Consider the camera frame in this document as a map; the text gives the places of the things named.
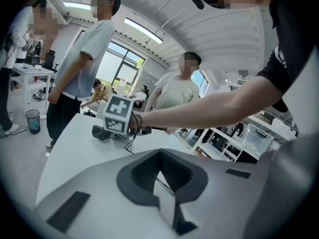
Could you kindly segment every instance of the black t-shirt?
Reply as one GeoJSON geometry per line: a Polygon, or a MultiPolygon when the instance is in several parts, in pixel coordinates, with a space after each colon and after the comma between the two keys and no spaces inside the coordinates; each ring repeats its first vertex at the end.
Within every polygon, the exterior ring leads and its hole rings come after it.
{"type": "MultiPolygon", "coordinates": [[[[318,44],[318,11],[315,0],[272,0],[269,9],[279,48],[273,51],[267,66],[257,76],[267,78],[284,93],[318,44]]],[[[287,111],[283,101],[273,106],[281,112],[287,111]]]]}

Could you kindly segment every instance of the seated person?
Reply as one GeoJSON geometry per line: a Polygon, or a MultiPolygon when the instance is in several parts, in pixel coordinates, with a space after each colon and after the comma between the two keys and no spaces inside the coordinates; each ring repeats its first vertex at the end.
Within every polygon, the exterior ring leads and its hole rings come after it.
{"type": "Polygon", "coordinates": [[[81,105],[81,108],[84,108],[87,106],[91,110],[97,112],[100,101],[104,100],[107,102],[111,94],[113,93],[113,91],[111,86],[108,86],[108,85],[103,86],[99,79],[95,79],[93,88],[94,88],[94,94],[92,95],[91,99],[88,102],[81,105]]]}
{"type": "Polygon", "coordinates": [[[147,88],[147,86],[143,85],[142,89],[140,92],[136,92],[133,95],[133,99],[134,99],[134,104],[133,107],[134,108],[141,108],[142,103],[146,100],[146,98],[148,98],[149,96],[149,90],[147,88]]]}

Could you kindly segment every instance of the sneaker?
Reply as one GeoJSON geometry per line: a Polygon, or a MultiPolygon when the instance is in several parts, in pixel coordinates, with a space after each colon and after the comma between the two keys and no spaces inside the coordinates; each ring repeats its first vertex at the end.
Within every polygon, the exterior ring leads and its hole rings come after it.
{"type": "Polygon", "coordinates": [[[18,128],[19,128],[18,124],[12,124],[12,127],[8,131],[4,131],[4,134],[8,135],[8,134],[14,133],[18,130],[18,128]]]}
{"type": "Polygon", "coordinates": [[[54,145],[51,145],[51,142],[49,142],[46,146],[45,146],[48,150],[52,150],[54,145]]]}

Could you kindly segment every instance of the ceiling light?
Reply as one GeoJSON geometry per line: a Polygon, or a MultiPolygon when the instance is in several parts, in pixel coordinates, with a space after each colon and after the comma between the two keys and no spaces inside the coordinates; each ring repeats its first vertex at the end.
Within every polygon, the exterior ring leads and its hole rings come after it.
{"type": "Polygon", "coordinates": [[[124,23],[127,25],[132,26],[133,28],[137,29],[138,31],[141,31],[143,34],[146,34],[148,37],[153,39],[158,44],[161,44],[163,42],[162,39],[160,39],[157,35],[153,34],[151,31],[149,31],[147,28],[141,26],[140,24],[136,23],[135,21],[125,18],[124,23]]]}
{"type": "Polygon", "coordinates": [[[77,3],[77,2],[64,2],[66,7],[80,8],[85,10],[91,10],[91,6],[89,4],[77,3]]]}

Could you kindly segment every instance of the ceiling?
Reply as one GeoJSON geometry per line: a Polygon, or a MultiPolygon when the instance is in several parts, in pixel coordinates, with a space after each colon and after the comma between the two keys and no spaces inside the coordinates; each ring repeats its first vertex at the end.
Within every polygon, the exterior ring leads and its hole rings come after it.
{"type": "MultiPolygon", "coordinates": [[[[50,1],[63,16],[68,12],[76,19],[95,21],[90,11],[66,8],[63,4],[90,4],[90,0],[50,1]]],[[[224,81],[224,71],[248,70],[250,75],[256,75],[278,43],[267,8],[222,10],[206,5],[199,10],[191,0],[122,0],[112,20],[119,34],[153,53],[172,70],[177,68],[177,60],[184,51],[198,53],[203,61],[201,70],[212,71],[210,75],[216,81],[224,81]],[[125,17],[156,32],[164,42],[149,41],[148,36],[124,24],[125,17]]]]}

